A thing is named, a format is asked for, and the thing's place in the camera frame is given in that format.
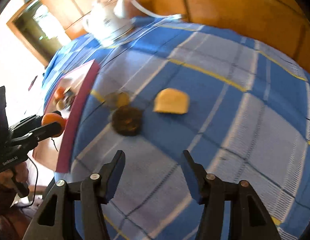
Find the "white cord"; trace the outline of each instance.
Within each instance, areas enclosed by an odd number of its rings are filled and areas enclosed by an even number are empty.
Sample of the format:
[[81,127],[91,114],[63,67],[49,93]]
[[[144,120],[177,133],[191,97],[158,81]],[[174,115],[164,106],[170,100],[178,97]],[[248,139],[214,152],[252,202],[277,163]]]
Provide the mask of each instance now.
[[147,10],[146,8],[144,8],[143,6],[141,6],[136,0],[130,0],[130,2],[141,12],[143,12],[144,14],[154,17],[154,18],[168,18],[171,20],[177,20],[177,19],[181,19],[183,17],[182,14],[173,14],[173,15],[159,15],[156,13],[153,13],[149,10]]

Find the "person's arm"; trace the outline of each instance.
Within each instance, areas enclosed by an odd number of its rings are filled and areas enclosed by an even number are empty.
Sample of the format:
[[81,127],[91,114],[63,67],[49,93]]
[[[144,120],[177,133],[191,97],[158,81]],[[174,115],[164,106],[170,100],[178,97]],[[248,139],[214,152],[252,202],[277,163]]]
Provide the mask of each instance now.
[[[28,179],[28,169],[26,163],[18,164],[15,167],[16,181],[26,182]],[[13,189],[13,182],[11,180],[13,173],[11,170],[0,173],[0,215],[4,215],[13,204],[16,192]]]

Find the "gray round object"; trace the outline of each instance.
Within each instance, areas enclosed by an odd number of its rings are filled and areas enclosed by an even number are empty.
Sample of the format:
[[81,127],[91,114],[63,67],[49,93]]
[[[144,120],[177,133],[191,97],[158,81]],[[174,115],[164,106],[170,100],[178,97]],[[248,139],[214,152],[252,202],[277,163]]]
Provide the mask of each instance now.
[[249,184],[249,182],[247,181],[247,180],[242,180],[241,181],[241,186],[242,187],[248,187],[250,184]]
[[98,173],[93,173],[92,175],[90,175],[90,178],[95,180],[95,179],[99,179],[100,175]]
[[56,185],[57,185],[58,187],[61,187],[61,186],[63,186],[64,184],[65,184],[65,181],[62,180],[62,179],[56,182]]
[[206,174],[206,178],[209,179],[209,180],[214,180],[216,177],[215,177],[214,174],[209,173],[209,174]]

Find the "brown round object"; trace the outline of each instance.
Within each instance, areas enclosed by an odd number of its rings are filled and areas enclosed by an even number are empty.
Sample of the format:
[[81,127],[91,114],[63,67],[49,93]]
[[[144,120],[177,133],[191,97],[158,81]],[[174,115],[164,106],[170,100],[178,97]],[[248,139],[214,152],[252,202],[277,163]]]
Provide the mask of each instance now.
[[112,117],[114,130],[124,136],[135,136],[140,133],[143,113],[141,110],[130,106],[121,106]]

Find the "round orange object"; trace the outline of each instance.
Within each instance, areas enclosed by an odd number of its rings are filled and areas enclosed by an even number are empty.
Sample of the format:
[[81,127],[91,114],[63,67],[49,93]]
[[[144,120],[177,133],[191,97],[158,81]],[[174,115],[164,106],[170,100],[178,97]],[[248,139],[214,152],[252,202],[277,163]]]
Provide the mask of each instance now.
[[53,122],[58,122],[61,125],[60,133],[52,136],[52,137],[58,137],[65,130],[66,120],[64,118],[62,118],[59,114],[56,114],[56,113],[47,113],[42,117],[42,125],[47,125],[47,124],[50,124]]
[[54,97],[56,98],[57,101],[64,98],[64,91],[65,91],[65,88],[63,88],[63,87],[58,87],[55,90]]

